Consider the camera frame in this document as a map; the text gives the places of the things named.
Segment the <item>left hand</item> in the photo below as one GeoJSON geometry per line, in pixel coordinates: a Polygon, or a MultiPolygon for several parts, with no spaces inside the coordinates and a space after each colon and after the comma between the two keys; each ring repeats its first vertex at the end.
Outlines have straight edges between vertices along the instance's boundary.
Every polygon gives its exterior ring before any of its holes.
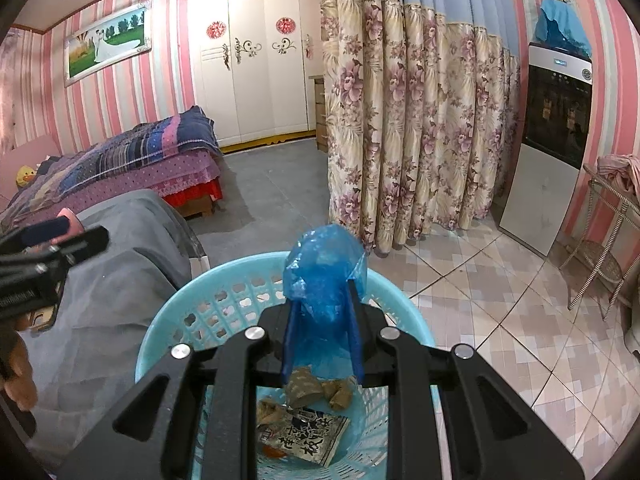
{"type": "Polygon", "coordinates": [[[10,321],[9,326],[15,341],[8,355],[9,378],[2,380],[1,388],[6,390],[8,397],[22,412],[28,412],[36,405],[38,394],[32,378],[32,364],[29,362],[28,350],[18,333],[29,328],[29,315],[22,315],[10,321]]]}

